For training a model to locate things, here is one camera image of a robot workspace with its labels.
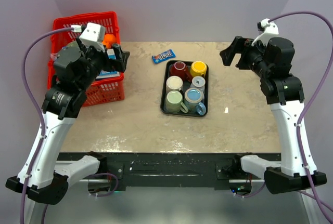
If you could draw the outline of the light grey mug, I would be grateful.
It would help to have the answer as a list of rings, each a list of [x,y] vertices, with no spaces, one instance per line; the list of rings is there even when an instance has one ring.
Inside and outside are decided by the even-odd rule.
[[[200,90],[201,92],[204,92],[205,90],[205,85],[206,85],[206,80],[202,76],[195,76],[192,79],[190,88],[196,88]]]

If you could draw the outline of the blue butterfly mug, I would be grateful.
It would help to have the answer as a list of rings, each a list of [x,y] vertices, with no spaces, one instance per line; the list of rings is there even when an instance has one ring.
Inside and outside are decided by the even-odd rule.
[[[202,102],[203,93],[199,89],[189,88],[185,91],[184,104],[188,108],[190,114],[199,114],[201,116],[205,115],[207,108]]]

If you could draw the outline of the cream white mug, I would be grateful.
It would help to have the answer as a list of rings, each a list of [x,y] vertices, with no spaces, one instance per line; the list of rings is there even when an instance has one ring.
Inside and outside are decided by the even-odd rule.
[[[179,76],[170,76],[165,84],[166,93],[183,90],[183,80]]]

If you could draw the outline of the light green mug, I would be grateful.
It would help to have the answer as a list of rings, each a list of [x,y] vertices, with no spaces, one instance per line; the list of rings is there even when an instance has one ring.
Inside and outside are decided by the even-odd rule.
[[[165,108],[170,113],[188,113],[188,108],[183,102],[183,96],[179,91],[171,91],[165,98]]]

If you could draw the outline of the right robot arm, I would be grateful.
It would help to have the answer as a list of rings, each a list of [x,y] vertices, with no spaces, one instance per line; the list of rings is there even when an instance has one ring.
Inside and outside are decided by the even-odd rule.
[[[299,78],[290,73],[294,57],[293,43],[282,37],[272,37],[267,45],[255,44],[253,39],[236,36],[231,45],[220,52],[223,64],[230,66],[236,54],[236,67],[251,70],[260,78],[261,91],[274,115],[281,162],[275,163],[254,154],[239,155],[232,173],[243,179],[249,173],[265,181],[271,194],[305,190],[327,182],[312,159],[304,121],[304,93]]]

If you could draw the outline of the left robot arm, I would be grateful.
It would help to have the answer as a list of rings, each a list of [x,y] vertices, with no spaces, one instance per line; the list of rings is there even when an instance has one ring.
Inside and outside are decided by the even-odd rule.
[[[106,48],[66,47],[53,62],[56,75],[42,104],[42,120],[30,155],[21,172],[6,181],[6,187],[29,199],[48,205],[58,204],[67,190],[80,180],[103,178],[108,172],[107,158],[89,152],[80,160],[56,169],[63,141],[87,100],[86,91],[101,71],[123,73],[130,52],[119,44],[112,46],[115,59]]]

